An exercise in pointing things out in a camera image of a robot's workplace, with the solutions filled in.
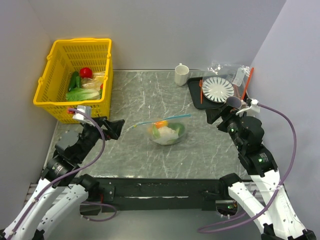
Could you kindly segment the yellow orange toy mango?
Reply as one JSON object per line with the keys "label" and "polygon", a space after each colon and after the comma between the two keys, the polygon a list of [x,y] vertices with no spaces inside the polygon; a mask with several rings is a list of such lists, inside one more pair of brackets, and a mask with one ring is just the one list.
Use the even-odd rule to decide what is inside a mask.
{"label": "yellow orange toy mango", "polygon": [[167,120],[162,120],[162,121],[158,121],[155,123],[155,126],[157,128],[162,128],[162,127],[166,127],[168,125],[168,121]]}

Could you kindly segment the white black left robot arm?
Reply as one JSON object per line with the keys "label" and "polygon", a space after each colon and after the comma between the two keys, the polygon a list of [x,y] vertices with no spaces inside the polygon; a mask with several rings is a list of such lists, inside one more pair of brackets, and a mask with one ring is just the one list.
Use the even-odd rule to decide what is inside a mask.
{"label": "white black left robot arm", "polygon": [[99,196],[99,182],[94,177],[74,178],[98,140],[119,139],[125,120],[95,117],[94,121],[82,124],[81,133],[68,130],[60,137],[32,196],[15,220],[0,231],[2,240],[46,240],[73,209]]}

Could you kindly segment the white toy cauliflower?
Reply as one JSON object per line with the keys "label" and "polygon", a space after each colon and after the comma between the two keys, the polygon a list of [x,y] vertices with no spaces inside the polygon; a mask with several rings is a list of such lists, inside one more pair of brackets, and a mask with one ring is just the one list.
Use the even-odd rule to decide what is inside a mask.
{"label": "white toy cauliflower", "polygon": [[162,146],[174,144],[179,136],[168,126],[157,128],[155,125],[152,127],[153,141]]}

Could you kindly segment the clear bag with blue zipper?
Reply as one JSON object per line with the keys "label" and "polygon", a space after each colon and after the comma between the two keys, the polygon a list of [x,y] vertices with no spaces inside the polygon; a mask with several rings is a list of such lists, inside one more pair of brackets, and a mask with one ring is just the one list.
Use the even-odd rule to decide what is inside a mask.
{"label": "clear bag with blue zipper", "polygon": [[191,116],[191,114],[182,114],[148,119],[128,127],[125,132],[140,129],[152,142],[161,146],[170,146],[181,142],[187,136]]}

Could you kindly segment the green toy bell pepper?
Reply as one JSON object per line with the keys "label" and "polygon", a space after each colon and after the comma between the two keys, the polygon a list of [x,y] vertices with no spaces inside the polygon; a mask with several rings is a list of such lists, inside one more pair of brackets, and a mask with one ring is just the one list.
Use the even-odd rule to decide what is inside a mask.
{"label": "green toy bell pepper", "polygon": [[180,122],[172,123],[170,128],[173,129],[179,137],[183,136],[186,131],[185,125]]}

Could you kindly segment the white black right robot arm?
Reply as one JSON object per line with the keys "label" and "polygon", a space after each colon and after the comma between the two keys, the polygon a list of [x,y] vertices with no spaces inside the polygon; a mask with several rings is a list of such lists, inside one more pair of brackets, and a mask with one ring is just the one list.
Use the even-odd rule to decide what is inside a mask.
{"label": "white black right robot arm", "polygon": [[231,137],[238,159],[258,188],[264,204],[255,198],[237,174],[221,177],[219,195],[235,200],[249,219],[213,232],[254,222],[263,240],[315,240],[315,233],[304,226],[290,203],[284,187],[286,176],[280,175],[272,153],[262,143],[265,134],[262,122],[254,116],[240,116],[240,112],[239,107],[228,104],[205,111],[208,124],[222,119],[217,128]]}

